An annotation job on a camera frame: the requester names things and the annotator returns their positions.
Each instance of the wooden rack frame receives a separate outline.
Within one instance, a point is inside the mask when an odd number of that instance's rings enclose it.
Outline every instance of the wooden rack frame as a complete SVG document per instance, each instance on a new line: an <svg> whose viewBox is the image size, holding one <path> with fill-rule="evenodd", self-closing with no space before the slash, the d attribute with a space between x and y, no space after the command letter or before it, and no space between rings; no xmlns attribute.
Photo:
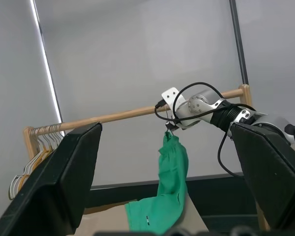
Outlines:
<svg viewBox="0 0 295 236"><path fill-rule="evenodd" d="M252 106L249 85L245 85L245 84L240 85L238 89L223 92L222 95L224 96L225 99L239 97L241 103ZM164 111L166 111L166 109L169 110L168 107L167 108L161 107L158 109L158 111L164 112ZM111 115L93 117L93 118L88 118L88 119L81 119L81 120L72 121L72 122L64 122L61 124L42 126L42 127L38 127L38 128L28 126L23 130L23 136L24 136L25 145L26 145L26 148L27 148L27 151L29 154L29 158L32 159L40 151L39 146L38 146L38 141L37 141L37 135L43 135L43 134L48 134L48 133L54 132L55 130L51 129L51 126L53 126L53 127L56 126L57 127L56 131L64 131L64 130L71 130L71 129L74 129L74 128L77 128L77 127L80 127L83 125L94 123L94 122L107 123L107 122L112 122L115 120L139 117L139 116L149 115L149 114L153 114L153 113L154 113L154 106L150 106L150 107L138 108L138 109L131 110L131 111L114 113ZM257 202L256 202L256 206L257 206L257 214L258 214L258 221L259 221L260 229L261 230L269 230L269 226L268 226L266 219L263 215L263 212L259 208Z"/></svg>

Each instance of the gray wall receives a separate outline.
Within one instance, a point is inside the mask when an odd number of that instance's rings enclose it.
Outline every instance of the gray wall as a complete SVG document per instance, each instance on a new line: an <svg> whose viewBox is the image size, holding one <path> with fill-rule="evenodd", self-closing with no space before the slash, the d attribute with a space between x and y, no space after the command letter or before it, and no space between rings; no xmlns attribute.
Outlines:
<svg viewBox="0 0 295 236"><path fill-rule="evenodd" d="M152 106L166 89L195 81L221 91L241 84L226 0L36 4L64 121ZM155 115L104 124L93 184L158 179L164 132L165 122ZM220 130L202 123L177 135L188 150L189 176L225 173L217 162ZM222 159L240 171L229 140Z"/></svg>
<svg viewBox="0 0 295 236"><path fill-rule="evenodd" d="M295 124L295 0L238 0L253 105Z"/></svg>
<svg viewBox="0 0 295 236"><path fill-rule="evenodd" d="M0 216L29 161L25 126L57 122L28 0L0 0Z"/></svg>

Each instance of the black pole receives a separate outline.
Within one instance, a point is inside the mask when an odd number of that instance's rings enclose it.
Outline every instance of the black pole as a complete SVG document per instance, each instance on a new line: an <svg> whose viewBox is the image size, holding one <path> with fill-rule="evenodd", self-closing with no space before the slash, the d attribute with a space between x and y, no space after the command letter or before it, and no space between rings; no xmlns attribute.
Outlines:
<svg viewBox="0 0 295 236"><path fill-rule="evenodd" d="M241 72L241 79L242 79L243 84L248 85L249 82L248 82L248 76L247 76L244 49L242 47L242 41L241 41L236 0L230 0L230 7L231 7L232 21L233 21L233 27L234 27L234 33L235 33L235 39L236 39L236 46L237 46L238 60L239 60L239 66L240 66L240 72Z"/></svg>

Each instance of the green cloth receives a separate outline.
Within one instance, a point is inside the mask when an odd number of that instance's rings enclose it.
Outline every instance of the green cloth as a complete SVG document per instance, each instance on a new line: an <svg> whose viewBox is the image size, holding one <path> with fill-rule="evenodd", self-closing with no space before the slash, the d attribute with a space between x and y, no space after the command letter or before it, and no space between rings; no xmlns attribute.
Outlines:
<svg viewBox="0 0 295 236"><path fill-rule="evenodd" d="M157 196L125 205L131 231L163 234L183 212L187 193L188 156L177 136L165 132L159 150L159 185Z"/></svg>

